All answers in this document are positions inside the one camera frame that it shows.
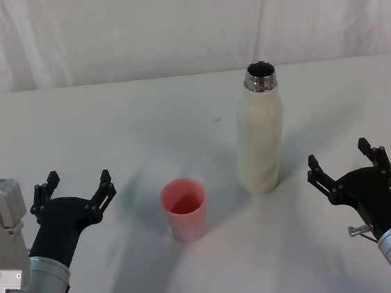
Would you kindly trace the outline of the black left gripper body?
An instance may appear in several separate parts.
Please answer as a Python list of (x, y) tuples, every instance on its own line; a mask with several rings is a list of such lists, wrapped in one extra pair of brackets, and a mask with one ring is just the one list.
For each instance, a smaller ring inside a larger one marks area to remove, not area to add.
[(71, 265), (81, 233), (97, 223), (92, 203), (83, 198), (64, 197), (32, 206), (40, 228), (30, 250), (31, 257), (43, 257)]

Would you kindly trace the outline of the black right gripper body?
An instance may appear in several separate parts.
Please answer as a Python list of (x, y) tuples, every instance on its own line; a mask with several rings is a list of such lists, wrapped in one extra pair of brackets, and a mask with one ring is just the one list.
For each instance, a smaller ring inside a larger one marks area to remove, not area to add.
[(364, 223), (373, 227), (376, 239), (391, 229), (390, 183), (377, 168), (359, 168), (339, 178), (333, 188), (333, 202), (354, 208)]

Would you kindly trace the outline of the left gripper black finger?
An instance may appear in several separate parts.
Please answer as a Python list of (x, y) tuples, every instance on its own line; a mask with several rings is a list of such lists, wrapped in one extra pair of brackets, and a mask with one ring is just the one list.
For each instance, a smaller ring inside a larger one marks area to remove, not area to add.
[(33, 204), (30, 212), (36, 216), (45, 209), (47, 201), (50, 200), (54, 190), (57, 188), (60, 177), (56, 171), (50, 171), (47, 176), (47, 181), (44, 184), (35, 185)]
[(115, 187), (111, 181), (111, 175), (107, 169), (101, 173), (100, 184), (93, 197), (86, 203), (85, 214), (90, 224), (99, 223), (103, 219), (103, 213), (116, 195)]

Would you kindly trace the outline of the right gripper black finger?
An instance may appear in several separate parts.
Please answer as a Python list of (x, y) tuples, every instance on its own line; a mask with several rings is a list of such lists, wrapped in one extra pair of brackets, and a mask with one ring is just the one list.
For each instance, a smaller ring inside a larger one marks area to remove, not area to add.
[(343, 194), (340, 185), (322, 170), (314, 155), (308, 157), (308, 167), (308, 183), (322, 192), (332, 205), (342, 205)]
[(361, 137), (358, 139), (358, 148), (372, 162), (373, 166), (378, 169), (382, 177), (387, 182), (391, 182), (391, 164), (385, 147), (372, 147), (365, 137)]

